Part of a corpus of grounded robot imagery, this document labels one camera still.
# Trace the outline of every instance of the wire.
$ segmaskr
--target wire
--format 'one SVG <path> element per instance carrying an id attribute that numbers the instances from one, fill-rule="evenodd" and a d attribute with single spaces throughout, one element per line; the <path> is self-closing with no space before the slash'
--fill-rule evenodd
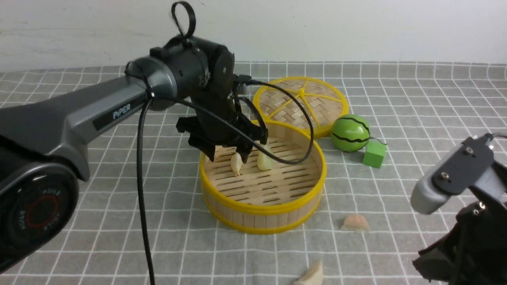
<path id="1" fill-rule="evenodd" d="M 152 254 L 150 253 L 150 241 L 148 240 L 148 226 L 146 222 L 146 209 L 144 207 L 144 187 L 142 181 L 142 133 L 144 130 L 144 120 L 146 113 L 153 99 L 149 99 L 144 104 L 141 115 L 139 116 L 139 125 L 137 127 L 137 195 L 139 197 L 139 213 L 141 216 L 141 232 L 142 241 L 144 243 L 144 251 L 146 252 L 146 260 L 148 264 L 148 273 L 150 275 L 150 284 L 155 285 L 155 271 L 153 270 Z"/>
<path id="2" fill-rule="evenodd" d="M 297 106 L 298 108 L 303 112 L 303 115 L 305 116 L 305 119 L 306 121 L 308 122 L 308 126 L 309 126 L 309 129 L 310 129 L 310 144 L 308 145 L 308 150 L 306 151 L 306 154 L 303 158 L 299 159 L 299 160 L 296 160 L 296 161 L 292 161 L 292 162 L 296 162 L 296 163 L 287 163 L 288 161 L 287 160 L 283 160 L 283 159 L 279 159 L 277 158 L 276 156 L 274 155 L 271 155 L 271 154 L 267 154 L 269 152 L 267 152 L 266 150 L 264 149 L 259 149 L 259 147 L 257 145 L 254 145 L 257 149 L 259 149 L 259 151 L 262 151 L 264 154 L 267 154 L 270 158 L 278 161 L 278 162 L 281 162 L 281 163 L 284 163 L 284 164 L 300 164 L 301 162 L 305 161 L 311 154 L 312 152 L 312 147 L 313 147 L 313 140 L 315 139 L 315 136 L 314 136 L 314 131 L 313 131 L 313 125 L 312 125 L 312 121 L 310 119 L 310 116 L 308 115 L 308 113 L 306 112 L 305 108 L 301 105 L 301 103 L 299 103 L 299 101 L 292 95 L 290 94 L 287 90 L 279 87 L 279 86 L 276 86 L 276 85 L 273 85 L 273 84 L 270 84 L 270 83 L 266 83 L 266 82 L 262 82 L 262 81 L 258 81 L 258 80 L 250 80 L 249 82 L 247 82 L 247 85 L 264 85 L 264 86 L 267 86 L 267 87 L 271 87 L 271 88 L 274 88 L 280 92 L 282 92 L 283 94 L 287 95 Z"/>
<path id="3" fill-rule="evenodd" d="M 496 138 L 496 137 L 507 138 L 507 133 L 495 132 L 495 133 L 492 133 L 491 136 L 493 138 Z"/>

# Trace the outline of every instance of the red ring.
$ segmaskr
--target red ring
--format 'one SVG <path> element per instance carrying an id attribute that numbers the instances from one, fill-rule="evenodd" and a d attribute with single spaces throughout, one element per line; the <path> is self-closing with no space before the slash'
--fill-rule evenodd
<path id="1" fill-rule="evenodd" d="M 51 217 L 49 219 L 45 220 L 44 222 L 42 222 L 40 224 L 35 225 L 32 222 L 30 222 L 30 213 L 33 210 L 33 207 L 35 207 L 37 204 L 39 204 L 40 202 L 42 202 L 46 199 L 51 199 L 53 201 L 53 203 L 55 204 L 55 208 L 53 210 L 53 213 L 51 214 Z M 31 228 L 35 228 L 35 229 L 42 228 L 45 225 L 47 225 L 48 223 L 50 223 L 51 220 L 55 218 L 56 214 L 58 214 L 58 201 L 56 200 L 55 196 L 51 196 L 51 195 L 42 196 L 39 199 L 37 199 L 37 201 L 35 201 L 30 206 L 30 209 L 28 209 L 28 211 L 26 212 L 26 224 Z"/>

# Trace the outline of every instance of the bamboo steamer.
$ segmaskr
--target bamboo steamer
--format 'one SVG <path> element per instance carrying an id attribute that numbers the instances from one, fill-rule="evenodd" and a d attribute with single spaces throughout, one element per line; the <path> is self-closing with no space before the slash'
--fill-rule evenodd
<path id="1" fill-rule="evenodd" d="M 277 157 L 304 156 L 310 137 L 281 122 L 266 121 L 268 145 Z M 257 168 L 254 148 L 240 176 L 231 169 L 234 148 L 218 148 L 211 162 L 204 154 L 199 163 L 201 190 L 211 213 L 229 227 L 251 234 L 274 234 L 305 222 L 318 207 L 326 176 L 323 152 L 314 141 L 311 155 L 299 165 L 276 162 L 272 170 Z"/>
<path id="2" fill-rule="evenodd" d="M 348 114 L 348 102 L 331 84 L 310 77 L 286 77 L 271 81 L 290 92 L 311 117 L 315 139 L 329 136 L 337 118 Z M 264 120 L 292 125 L 309 134 L 301 109 L 284 93 L 262 86 L 253 96 L 253 104 Z"/>

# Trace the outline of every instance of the bamboo steamer lid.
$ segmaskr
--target bamboo steamer lid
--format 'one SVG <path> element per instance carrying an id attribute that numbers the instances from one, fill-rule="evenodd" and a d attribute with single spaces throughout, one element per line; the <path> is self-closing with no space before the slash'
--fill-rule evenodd
<path id="1" fill-rule="evenodd" d="M 329 83 L 309 77 L 286 77 L 270 82 L 290 92 L 310 116 L 315 138 L 329 136 L 337 118 L 348 114 L 345 96 Z M 262 86 L 253 104 L 264 120 L 292 125 L 310 133 L 301 109 L 284 93 Z"/>

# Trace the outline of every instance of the robotic arm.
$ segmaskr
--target robotic arm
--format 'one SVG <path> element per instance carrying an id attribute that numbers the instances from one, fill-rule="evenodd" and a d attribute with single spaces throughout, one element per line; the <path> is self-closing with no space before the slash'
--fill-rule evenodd
<path id="1" fill-rule="evenodd" d="M 437 211 L 465 189 L 478 202 L 463 208 L 454 228 L 419 252 L 413 265 L 428 280 L 450 285 L 507 284 L 507 168 L 495 161 L 489 144 L 505 134 L 467 138 L 415 186 L 412 208 L 424 215 Z"/>
<path id="2" fill-rule="evenodd" d="M 187 34 L 175 18 L 177 4 L 189 13 Z M 148 103 L 163 111 L 190 98 L 196 116 L 180 118 L 176 127 L 211 161 L 215 146 L 236 147 L 246 162 L 251 141 L 267 142 L 262 118 L 258 126 L 241 111 L 240 99 L 251 102 L 238 94 L 253 81 L 233 74 L 234 55 L 192 36 L 188 3 L 175 3 L 172 14 L 181 34 L 129 63 L 125 76 L 0 110 L 0 273 L 62 230 L 76 208 L 78 180 L 90 178 L 87 145 Z"/>

